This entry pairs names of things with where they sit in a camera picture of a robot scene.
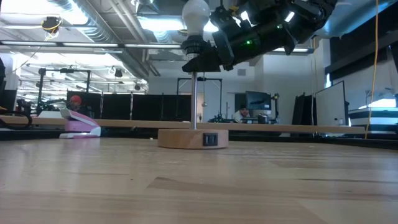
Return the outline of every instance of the black switch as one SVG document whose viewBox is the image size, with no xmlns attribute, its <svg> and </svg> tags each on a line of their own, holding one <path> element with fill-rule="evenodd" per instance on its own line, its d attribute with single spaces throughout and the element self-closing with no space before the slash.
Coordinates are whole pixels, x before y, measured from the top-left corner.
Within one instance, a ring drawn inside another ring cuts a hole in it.
<svg viewBox="0 0 398 224">
<path fill-rule="evenodd" d="M 218 134 L 203 133 L 203 146 L 218 146 Z"/>
</svg>

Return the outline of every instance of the wood grain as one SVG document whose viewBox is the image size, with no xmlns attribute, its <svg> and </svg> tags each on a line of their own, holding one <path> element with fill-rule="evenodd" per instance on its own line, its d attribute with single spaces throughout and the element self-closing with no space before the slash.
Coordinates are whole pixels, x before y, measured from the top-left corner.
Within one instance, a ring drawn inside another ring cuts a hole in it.
<svg viewBox="0 0 398 224">
<path fill-rule="evenodd" d="M 9 124 L 26 124 L 27 119 L 12 116 L 0 116 Z M 95 120 L 101 127 L 125 128 L 170 128 L 189 129 L 190 123 L 172 121 L 126 121 L 126 120 Z M 64 119 L 59 118 L 33 118 L 33 124 L 38 125 L 65 125 Z M 337 126 L 303 126 L 303 125 L 265 125 L 265 124 L 221 124 L 198 123 L 198 129 L 216 129 L 230 131 L 272 131 L 282 133 L 345 133 L 364 134 L 363 127 L 337 127 Z"/>
<path fill-rule="evenodd" d="M 204 146 L 204 134 L 217 134 L 216 146 Z M 226 130 L 160 129 L 157 145 L 171 149 L 222 149 L 228 147 Z"/>
<path fill-rule="evenodd" d="M 396 223 L 398 151 L 145 139 L 0 142 L 0 223 Z"/>
</svg>

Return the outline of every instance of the light bulb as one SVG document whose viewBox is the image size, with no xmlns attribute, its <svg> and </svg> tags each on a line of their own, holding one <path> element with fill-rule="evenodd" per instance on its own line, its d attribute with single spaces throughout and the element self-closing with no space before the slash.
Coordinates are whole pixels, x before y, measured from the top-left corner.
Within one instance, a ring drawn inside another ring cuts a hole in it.
<svg viewBox="0 0 398 224">
<path fill-rule="evenodd" d="M 204 0 L 189 0 L 182 9 L 182 18 L 187 25 L 188 36 L 203 36 L 203 28 L 209 17 L 210 8 Z"/>
</svg>

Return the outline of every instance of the wooden lamp base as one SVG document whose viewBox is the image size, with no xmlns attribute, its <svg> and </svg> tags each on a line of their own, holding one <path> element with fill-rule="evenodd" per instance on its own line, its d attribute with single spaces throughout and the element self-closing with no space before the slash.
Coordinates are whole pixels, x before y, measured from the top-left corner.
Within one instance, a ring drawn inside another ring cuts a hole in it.
<svg viewBox="0 0 398 224">
<path fill-rule="evenodd" d="M 157 145 L 172 149 L 222 149 L 228 147 L 227 130 L 160 129 Z"/>
</svg>

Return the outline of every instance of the whiteboard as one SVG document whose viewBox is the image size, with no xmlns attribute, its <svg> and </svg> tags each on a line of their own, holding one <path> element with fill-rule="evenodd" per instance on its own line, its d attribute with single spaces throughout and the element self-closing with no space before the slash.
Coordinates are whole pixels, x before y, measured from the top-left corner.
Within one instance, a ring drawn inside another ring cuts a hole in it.
<svg viewBox="0 0 398 224">
<path fill-rule="evenodd" d="M 315 94 L 317 99 L 317 122 L 319 126 L 339 126 L 346 124 L 344 81 Z"/>
</svg>

